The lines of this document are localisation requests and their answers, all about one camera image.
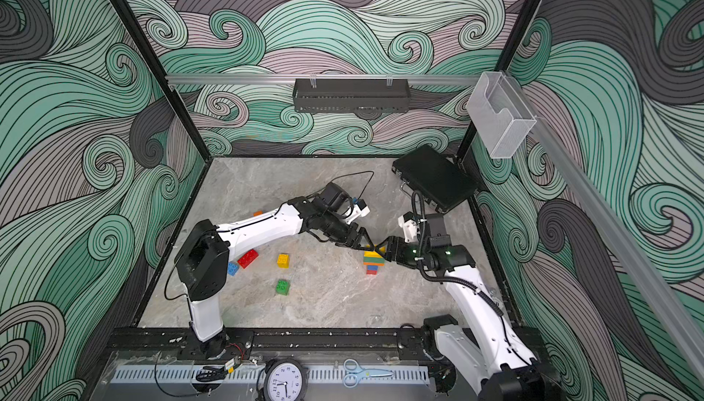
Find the green long lego brick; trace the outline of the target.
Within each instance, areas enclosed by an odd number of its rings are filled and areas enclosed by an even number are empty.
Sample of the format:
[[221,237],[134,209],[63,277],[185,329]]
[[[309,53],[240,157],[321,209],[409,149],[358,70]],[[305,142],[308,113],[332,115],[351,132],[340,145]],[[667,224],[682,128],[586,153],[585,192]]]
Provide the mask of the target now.
[[384,264],[385,262],[384,262],[381,258],[372,257],[372,256],[369,256],[368,254],[365,254],[365,255],[363,256],[363,263],[381,263],[381,264]]

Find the yellow curved lego brick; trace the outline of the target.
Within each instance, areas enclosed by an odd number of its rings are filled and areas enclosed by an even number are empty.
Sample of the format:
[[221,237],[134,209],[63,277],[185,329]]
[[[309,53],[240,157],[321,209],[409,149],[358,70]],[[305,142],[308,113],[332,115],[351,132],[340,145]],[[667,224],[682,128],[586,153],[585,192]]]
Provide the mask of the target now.
[[386,249],[384,247],[376,247],[374,251],[369,251],[368,255],[377,258],[383,258],[385,256]]

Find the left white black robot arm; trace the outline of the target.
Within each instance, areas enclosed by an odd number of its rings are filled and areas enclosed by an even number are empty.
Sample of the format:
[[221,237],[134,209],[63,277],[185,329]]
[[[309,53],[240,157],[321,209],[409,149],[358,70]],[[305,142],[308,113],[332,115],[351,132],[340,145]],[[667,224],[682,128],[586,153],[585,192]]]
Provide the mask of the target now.
[[227,267],[266,243],[301,233],[319,231],[328,241],[353,250],[372,251],[368,233],[356,223],[370,208],[358,199],[339,213],[338,206],[320,198],[290,199],[275,210],[244,221],[214,224],[198,222],[181,247],[175,262],[186,288],[190,326],[202,344],[224,333],[219,293],[227,283]]

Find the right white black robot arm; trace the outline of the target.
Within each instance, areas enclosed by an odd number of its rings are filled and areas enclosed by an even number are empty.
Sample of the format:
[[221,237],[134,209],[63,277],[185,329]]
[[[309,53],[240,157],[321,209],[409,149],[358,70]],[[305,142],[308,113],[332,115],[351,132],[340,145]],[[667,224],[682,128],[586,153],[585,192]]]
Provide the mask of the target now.
[[375,249],[386,261],[417,270],[445,287],[473,335],[456,322],[427,323],[431,344],[469,383],[479,400],[564,400],[560,377],[524,344],[484,286],[463,245],[432,247],[391,236]]

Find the yellow square lego brick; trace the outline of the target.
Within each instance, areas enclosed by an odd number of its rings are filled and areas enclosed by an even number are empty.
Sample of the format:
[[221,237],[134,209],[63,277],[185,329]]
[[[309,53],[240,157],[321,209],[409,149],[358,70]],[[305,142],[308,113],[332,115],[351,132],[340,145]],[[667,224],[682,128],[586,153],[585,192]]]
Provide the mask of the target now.
[[277,259],[278,267],[282,269],[287,269],[290,267],[290,256],[289,254],[280,254]]

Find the green square lego brick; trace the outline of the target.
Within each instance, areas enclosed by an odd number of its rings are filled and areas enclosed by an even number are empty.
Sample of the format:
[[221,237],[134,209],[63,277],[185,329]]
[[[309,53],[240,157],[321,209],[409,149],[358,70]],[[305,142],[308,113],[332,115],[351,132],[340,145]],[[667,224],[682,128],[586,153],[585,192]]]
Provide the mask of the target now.
[[291,284],[288,280],[280,279],[275,287],[275,291],[278,295],[288,296],[290,293]]

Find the red long lego brick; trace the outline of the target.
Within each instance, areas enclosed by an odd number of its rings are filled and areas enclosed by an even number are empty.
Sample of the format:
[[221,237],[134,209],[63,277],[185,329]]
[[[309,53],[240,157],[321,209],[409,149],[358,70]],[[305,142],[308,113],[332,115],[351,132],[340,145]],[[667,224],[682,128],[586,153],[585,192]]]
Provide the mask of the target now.
[[242,254],[238,260],[236,260],[236,263],[239,265],[240,268],[247,268],[250,266],[257,258],[259,257],[259,253],[254,250],[250,249],[245,254]]

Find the light blue lego brick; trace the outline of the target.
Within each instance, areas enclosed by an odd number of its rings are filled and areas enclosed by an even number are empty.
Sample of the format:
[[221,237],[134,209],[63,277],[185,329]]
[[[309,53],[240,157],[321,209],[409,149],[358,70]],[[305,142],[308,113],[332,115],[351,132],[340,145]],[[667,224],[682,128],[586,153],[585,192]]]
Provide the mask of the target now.
[[228,263],[227,264],[227,274],[229,276],[234,276],[239,270],[239,264],[238,263]]

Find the black briefcase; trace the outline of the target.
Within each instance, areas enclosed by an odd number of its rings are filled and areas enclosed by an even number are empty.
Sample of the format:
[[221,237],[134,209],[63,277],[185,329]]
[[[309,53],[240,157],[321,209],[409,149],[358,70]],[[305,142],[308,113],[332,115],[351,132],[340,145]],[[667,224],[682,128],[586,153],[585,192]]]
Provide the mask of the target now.
[[393,161],[392,172],[438,213],[447,213],[478,189],[478,182],[426,144]]

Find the light blue scissors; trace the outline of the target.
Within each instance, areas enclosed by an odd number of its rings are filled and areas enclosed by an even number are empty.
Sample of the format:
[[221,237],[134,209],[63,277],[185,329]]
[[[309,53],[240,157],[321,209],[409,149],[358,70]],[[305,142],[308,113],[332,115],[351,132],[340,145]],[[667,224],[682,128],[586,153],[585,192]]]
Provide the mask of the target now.
[[345,388],[354,388],[365,379],[389,378],[393,373],[384,369],[365,368],[357,360],[346,359],[343,362],[344,376],[342,383]]

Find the white analog clock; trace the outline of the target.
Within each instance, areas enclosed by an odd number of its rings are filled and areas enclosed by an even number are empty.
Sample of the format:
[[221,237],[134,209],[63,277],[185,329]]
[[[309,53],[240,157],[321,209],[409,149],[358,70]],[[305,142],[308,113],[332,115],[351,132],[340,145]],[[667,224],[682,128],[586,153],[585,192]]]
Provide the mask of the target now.
[[263,385],[267,401],[301,401],[308,388],[306,369],[293,359],[274,360],[265,371]]

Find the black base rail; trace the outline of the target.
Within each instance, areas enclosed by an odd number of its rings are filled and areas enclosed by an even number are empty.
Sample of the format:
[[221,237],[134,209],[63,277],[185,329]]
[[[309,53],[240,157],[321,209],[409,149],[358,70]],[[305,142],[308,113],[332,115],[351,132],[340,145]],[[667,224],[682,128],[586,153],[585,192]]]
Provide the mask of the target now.
[[118,328],[114,351],[161,352],[182,360],[274,357],[305,353],[372,353],[384,360],[440,358],[424,328],[227,328],[224,340],[203,346],[189,328]]

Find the clear plastic wall holder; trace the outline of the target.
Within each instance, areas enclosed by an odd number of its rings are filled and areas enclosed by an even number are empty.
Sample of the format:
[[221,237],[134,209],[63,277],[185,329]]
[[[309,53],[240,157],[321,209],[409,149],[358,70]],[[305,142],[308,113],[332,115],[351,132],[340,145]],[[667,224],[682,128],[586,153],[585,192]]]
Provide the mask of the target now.
[[536,124],[518,80],[484,72],[467,101],[467,113],[492,159],[510,159]]

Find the aluminium back rail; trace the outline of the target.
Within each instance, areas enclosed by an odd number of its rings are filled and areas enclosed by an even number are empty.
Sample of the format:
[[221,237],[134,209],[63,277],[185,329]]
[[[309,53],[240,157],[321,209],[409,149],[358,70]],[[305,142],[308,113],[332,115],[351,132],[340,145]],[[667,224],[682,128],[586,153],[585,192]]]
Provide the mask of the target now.
[[480,75],[370,75],[370,74],[171,74],[169,85],[293,85],[295,80],[407,80],[411,86],[466,87],[476,85]]

